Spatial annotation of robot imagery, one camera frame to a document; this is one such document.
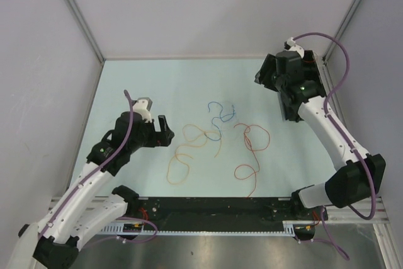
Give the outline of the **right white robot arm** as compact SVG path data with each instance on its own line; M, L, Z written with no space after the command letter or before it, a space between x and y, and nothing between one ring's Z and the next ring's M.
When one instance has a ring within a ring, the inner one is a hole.
M268 54L254 81L279 94L285 120L307 123L336 170L326 182L292 193L292 215L306 219L316 207L333 205L341 209L370 198L372 205L365 218L371 219L386 161L359 144L327 103L328 93L313 52L284 50Z

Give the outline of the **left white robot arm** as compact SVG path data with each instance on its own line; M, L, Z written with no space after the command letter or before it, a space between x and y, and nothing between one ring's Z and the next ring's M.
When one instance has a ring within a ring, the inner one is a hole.
M97 233L120 218L140 212L139 195L121 185L90 213L89 202L142 147L167 147L174 132L166 117L158 117L156 131L148 109L123 112L115 128L93 146L79 176L49 213L37 223L24 225L9 268L29 268L32 261L45 268L70 268L78 254Z

